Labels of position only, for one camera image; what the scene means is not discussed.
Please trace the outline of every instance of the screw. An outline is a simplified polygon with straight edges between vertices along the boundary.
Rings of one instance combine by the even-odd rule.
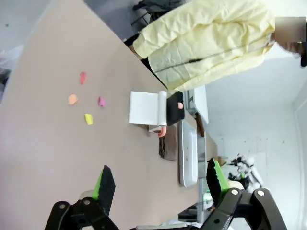
[[[259,196],[264,196],[264,192],[263,192],[263,191],[261,191],[261,190],[258,190],[258,192],[257,192],[257,193],[258,193],[258,195],[259,195]]]
[[[83,202],[85,205],[89,205],[91,202],[89,200],[84,200]]]
[[[231,190],[231,193],[236,196],[236,195],[238,195],[239,192],[236,189],[233,189],[233,190]]]

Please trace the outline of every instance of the beige tabletop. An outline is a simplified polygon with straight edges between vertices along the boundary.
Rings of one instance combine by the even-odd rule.
[[[177,162],[160,158],[157,134],[128,123],[130,91],[160,90],[83,2],[55,1],[0,105],[1,229],[44,229],[53,204],[75,203],[94,188],[104,165],[117,186],[110,217],[121,230],[160,224],[194,204],[197,186],[179,185]],[[79,100],[69,106],[72,93]],[[97,105],[99,96],[105,108]],[[93,125],[85,123],[85,113],[93,115]]]

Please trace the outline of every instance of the white robot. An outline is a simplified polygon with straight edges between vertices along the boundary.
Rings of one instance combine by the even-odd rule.
[[[255,189],[263,187],[263,180],[255,166],[253,157],[239,156],[230,162],[230,165],[237,167],[237,175],[229,173],[228,179],[231,181],[239,181],[244,189],[252,193]]]

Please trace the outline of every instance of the yellow object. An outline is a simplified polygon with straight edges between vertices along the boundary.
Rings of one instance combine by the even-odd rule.
[[[85,121],[88,125],[91,125],[93,123],[93,116],[91,114],[85,114]]]
[[[145,27],[133,47],[170,91],[185,91],[260,65],[274,30],[260,0],[192,0]]]
[[[75,104],[77,101],[78,101],[78,97],[77,97],[76,94],[72,94],[72,95],[70,95],[70,96],[68,97],[68,103],[69,103],[70,105]]]

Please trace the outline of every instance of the brown cloth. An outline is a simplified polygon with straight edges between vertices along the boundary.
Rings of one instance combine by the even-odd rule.
[[[159,155],[169,161],[178,160],[178,131],[175,125],[168,126],[165,136],[159,138]]]

